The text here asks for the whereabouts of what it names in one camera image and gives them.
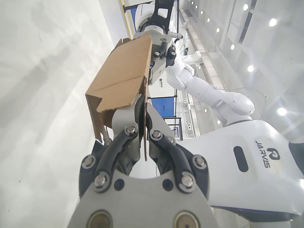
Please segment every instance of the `wire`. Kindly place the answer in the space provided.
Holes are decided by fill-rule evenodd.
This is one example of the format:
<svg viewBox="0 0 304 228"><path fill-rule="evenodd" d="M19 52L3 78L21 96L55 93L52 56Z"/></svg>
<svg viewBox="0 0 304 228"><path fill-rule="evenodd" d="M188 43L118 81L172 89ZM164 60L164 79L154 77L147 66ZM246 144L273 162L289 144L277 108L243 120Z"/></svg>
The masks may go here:
<svg viewBox="0 0 304 228"><path fill-rule="evenodd" d="M186 52L187 52L187 55L186 55L184 58L182 58L182 60L184 60L184 59L188 56L188 50L184 49L183 51L186 51Z"/></svg>
<svg viewBox="0 0 304 228"><path fill-rule="evenodd" d="M242 87L242 88L231 89L231 90L240 90L240 89L252 89L252 90L255 90L255 91L259 92L263 96L265 103L264 103L264 109L263 109L261 117L260 117L260 120L261 120L262 116L263 116L263 114L264 114L264 112L266 110L266 96L262 92L260 92L259 90L255 89L255 88L251 88L251 87Z"/></svg>

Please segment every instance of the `screw head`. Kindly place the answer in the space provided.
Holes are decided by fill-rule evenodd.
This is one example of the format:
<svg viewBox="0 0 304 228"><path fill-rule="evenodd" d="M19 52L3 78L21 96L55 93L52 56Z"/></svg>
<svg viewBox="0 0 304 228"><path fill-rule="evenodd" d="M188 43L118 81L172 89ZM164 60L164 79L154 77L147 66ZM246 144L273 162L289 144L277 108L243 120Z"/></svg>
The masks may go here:
<svg viewBox="0 0 304 228"><path fill-rule="evenodd" d="M114 183L114 189L116 191L121 191L125 186L125 182L120 178L120 179L117 179Z"/></svg>
<svg viewBox="0 0 304 228"><path fill-rule="evenodd" d="M202 157L197 157L195 159L195 163L197 164L197 166L203 167L205 164L205 161Z"/></svg>
<svg viewBox="0 0 304 228"><path fill-rule="evenodd" d="M88 155L86 157L86 159L83 161L83 163L81 164L82 168L84 169L90 169L94 166L96 162L96 158L94 155Z"/></svg>
<svg viewBox="0 0 304 228"><path fill-rule="evenodd" d="M94 184L97 188L100 188L105 184L106 181L107 178L105 176L98 175L94 180Z"/></svg>
<svg viewBox="0 0 304 228"><path fill-rule="evenodd" d="M187 187L187 188L190 188L192 185L193 185L193 179L190 177L190 176L183 176L181 178L181 183Z"/></svg>
<svg viewBox="0 0 304 228"><path fill-rule="evenodd" d="M134 126L128 127L127 132L130 133L130 134L133 134L135 132L135 127Z"/></svg>
<svg viewBox="0 0 304 228"><path fill-rule="evenodd" d="M171 143L174 143L173 137L168 137L168 139L169 139L169 141L170 141Z"/></svg>
<svg viewBox="0 0 304 228"><path fill-rule="evenodd" d="M160 133L158 130L155 130L155 131L153 132L152 136L153 136L154 138L160 138L162 135L161 135L161 133Z"/></svg>
<svg viewBox="0 0 304 228"><path fill-rule="evenodd" d="M166 191L171 191L173 189L173 183L170 179L165 179L163 181L163 188L166 190Z"/></svg>

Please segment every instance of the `bolt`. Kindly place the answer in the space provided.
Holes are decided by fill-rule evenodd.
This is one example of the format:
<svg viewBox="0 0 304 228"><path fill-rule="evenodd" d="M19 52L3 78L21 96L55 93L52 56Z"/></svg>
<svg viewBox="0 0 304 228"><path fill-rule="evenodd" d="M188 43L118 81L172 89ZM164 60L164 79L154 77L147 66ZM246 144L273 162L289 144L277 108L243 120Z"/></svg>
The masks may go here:
<svg viewBox="0 0 304 228"><path fill-rule="evenodd" d="M158 130L155 130L152 134L152 136L156 139L159 139L162 135Z"/></svg>
<svg viewBox="0 0 304 228"><path fill-rule="evenodd" d="M135 132L135 127L134 126L128 127L127 132L130 133L130 134L133 134Z"/></svg>
<svg viewBox="0 0 304 228"><path fill-rule="evenodd" d="M95 161L96 161L96 159L93 155L88 155L87 158L81 164L81 166L84 169L90 169L94 166Z"/></svg>
<svg viewBox="0 0 304 228"><path fill-rule="evenodd" d="M169 141L170 141L171 143L174 142L174 139L173 139L172 137L168 137L168 139L169 139Z"/></svg>
<svg viewBox="0 0 304 228"><path fill-rule="evenodd" d="M183 176L181 178L181 183L186 186L187 188L190 188L193 185L193 179L190 176Z"/></svg>
<svg viewBox="0 0 304 228"><path fill-rule="evenodd" d="M107 178L105 176L98 175L94 180L94 184L97 188L100 188L105 184L106 181Z"/></svg>
<svg viewBox="0 0 304 228"><path fill-rule="evenodd" d="M202 157L195 158L195 162L196 162L197 166L200 166L200 167L203 167L203 165L205 164L205 161Z"/></svg>

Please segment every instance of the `jarvis logo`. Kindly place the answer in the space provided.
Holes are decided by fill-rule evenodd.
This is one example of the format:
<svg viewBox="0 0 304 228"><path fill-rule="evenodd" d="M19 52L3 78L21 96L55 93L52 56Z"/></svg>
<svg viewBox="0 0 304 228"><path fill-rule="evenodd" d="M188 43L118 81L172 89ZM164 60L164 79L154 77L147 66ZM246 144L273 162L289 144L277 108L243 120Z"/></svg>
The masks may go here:
<svg viewBox="0 0 304 228"><path fill-rule="evenodd" d="M159 87L163 88L163 79L159 79Z"/></svg>
<svg viewBox="0 0 304 228"><path fill-rule="evenodd" d="M271 153L269 154L269 157L272 160L280 160L280 155L278 151L275 148L268 148L267 151L270 151Z"/></svg>
<svg viewBox="0 0 304 228"><path fill-rule="evenodd" d="M277 149L268 148L267 151L269 151L271 153L269 155L267 155L262 143L259 143L257 141L255 141L255 143L257 144L257 147L259 148L259 150L261 152L265 168L270 168L270 163L269 163L268 156L272 160L279 160L280 159L280 155L279 155Z"/></svg>

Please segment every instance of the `blue panel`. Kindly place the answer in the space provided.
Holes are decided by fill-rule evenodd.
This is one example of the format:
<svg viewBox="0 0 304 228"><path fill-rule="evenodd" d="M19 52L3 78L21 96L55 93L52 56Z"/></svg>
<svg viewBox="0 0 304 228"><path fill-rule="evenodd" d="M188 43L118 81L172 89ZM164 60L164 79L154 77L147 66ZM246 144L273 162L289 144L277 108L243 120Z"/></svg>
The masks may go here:
<svg viewBox="0 0 304 228"><path fill-rule="evenodd" d="M131 10L132 18L133 18L134 27L135 27L135 30L136 30L136 26L135 26L135 13L136 13L137 8L130 9L130 10Z"/></svg>
<svg viewBox="0 0 304 228"><path fill-rule="evenodd" d="M161 117L174 116L174 97L154 98L152 100L153 107L161 115Z"/></svg>

